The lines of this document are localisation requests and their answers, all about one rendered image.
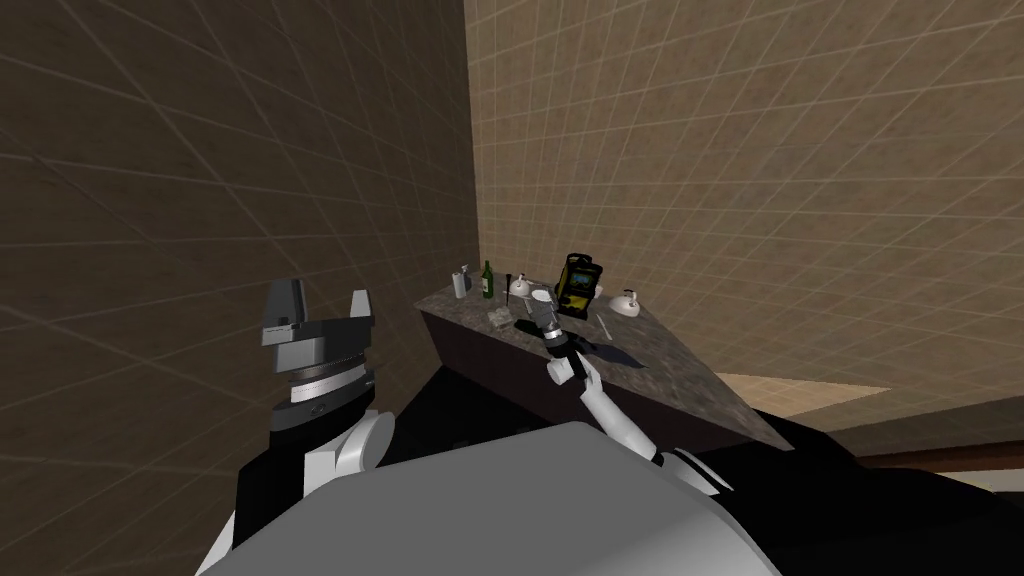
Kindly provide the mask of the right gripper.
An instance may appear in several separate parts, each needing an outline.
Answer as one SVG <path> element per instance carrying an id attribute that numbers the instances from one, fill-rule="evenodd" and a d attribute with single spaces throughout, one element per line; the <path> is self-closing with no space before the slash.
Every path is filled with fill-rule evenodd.
<path id="1" fill-rule="evenodd" d="M 532 322 L 553 358 L 567 358 L 570 355 L 573 348 L 561 327 L 557 310 L 551 305 L 536 305 L 532 308 Z"/>

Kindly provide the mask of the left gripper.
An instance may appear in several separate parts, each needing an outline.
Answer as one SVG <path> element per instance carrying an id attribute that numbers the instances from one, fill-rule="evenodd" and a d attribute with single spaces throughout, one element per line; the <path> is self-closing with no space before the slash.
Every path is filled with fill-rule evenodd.
<path id="1" fill-rule="evenodd" d="M 280 279 L 269 287 L 262 345 L 272 349 L 274 373 L 305 373 L 299 379 L 309 379 L 328 369 L 365 366 L 374 325 L 365 289 L 352 292 L 349 318 L 307 321 L 302 280 Z"/>

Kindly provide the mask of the yellow and black coffee machine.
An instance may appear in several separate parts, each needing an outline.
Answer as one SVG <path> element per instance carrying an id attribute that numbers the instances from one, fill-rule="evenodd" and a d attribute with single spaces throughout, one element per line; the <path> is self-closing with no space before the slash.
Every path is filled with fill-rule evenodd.
<path id="1" fill-rule="evenodd" d="M 586 321 L 588 308 L 596 298 L 602 272 L 603 268 L 595 264 L 591 256 L 568 254 L 555 288 L 554 300 L 558 313 Z"/>

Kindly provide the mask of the dark counter cabinet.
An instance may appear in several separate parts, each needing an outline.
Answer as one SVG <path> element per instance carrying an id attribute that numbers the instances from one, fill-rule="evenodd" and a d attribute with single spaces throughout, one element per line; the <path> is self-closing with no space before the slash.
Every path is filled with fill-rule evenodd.
<path id="1" fill-rule="evenodd" d="M 422 313 L 442 364 L 454 372 L 551 423 L 582 421 L 595 425 L 579 400 L 580 383 L 557 386 L 549 378 L 548 357 L 464 327 L 433 313 Z M 671 407 L 617 385 L 603 376 L 604 390 L 659 448 L 703 453 L 744 444 L 791 451 L 793 446 L 768 427 L 762 440 L 734 431 L 680 408 Z"/>

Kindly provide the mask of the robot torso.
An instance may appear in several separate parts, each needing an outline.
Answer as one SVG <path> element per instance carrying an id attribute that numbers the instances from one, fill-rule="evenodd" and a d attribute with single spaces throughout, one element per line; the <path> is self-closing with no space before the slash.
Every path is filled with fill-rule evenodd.
<path id="1" fill-rule="evenodd" d="M 198 576 L 781 576 L 697 488 L 584 423 L 334 479 Z"/>

